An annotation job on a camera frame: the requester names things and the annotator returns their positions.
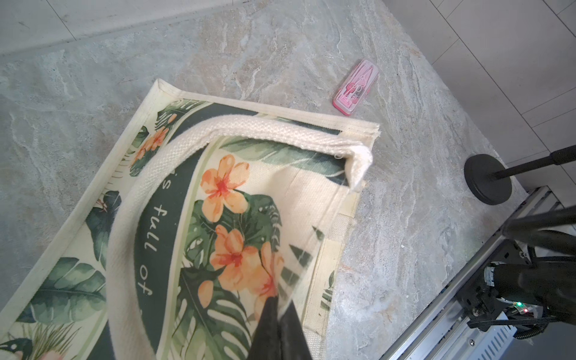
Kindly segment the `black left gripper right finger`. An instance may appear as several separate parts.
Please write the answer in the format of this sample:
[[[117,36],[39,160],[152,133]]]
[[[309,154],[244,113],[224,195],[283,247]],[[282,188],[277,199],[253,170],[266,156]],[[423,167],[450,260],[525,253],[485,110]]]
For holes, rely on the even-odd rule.
[[[296,311],[296,306],[292,301],[280,317],[278,326],[281,359],[313,359]]]

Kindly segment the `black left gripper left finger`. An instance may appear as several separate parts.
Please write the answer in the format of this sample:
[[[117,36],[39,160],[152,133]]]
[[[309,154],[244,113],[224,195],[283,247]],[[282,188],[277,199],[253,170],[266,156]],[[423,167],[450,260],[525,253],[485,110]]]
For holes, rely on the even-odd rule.
[[[262,309],[247,360],[281,359],[278,326],[278,297],[269,297]]]

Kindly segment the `floral canvas tote bag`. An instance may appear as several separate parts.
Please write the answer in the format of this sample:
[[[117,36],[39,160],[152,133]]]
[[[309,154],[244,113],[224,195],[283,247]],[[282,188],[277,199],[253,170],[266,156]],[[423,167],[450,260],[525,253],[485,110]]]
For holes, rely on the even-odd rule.
[[[377,124],[154,82],[1,311],[3,359],[323,359]]]

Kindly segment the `pink compass set case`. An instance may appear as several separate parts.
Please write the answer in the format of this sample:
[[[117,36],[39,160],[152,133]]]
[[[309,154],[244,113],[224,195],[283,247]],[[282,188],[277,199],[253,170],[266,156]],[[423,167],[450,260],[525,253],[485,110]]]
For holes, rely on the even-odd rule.
[[[370,93],[379,73],[379,68],[372,61],[361,60],[337,90],[332,101],[334,108],[345,116],[351,116]]]

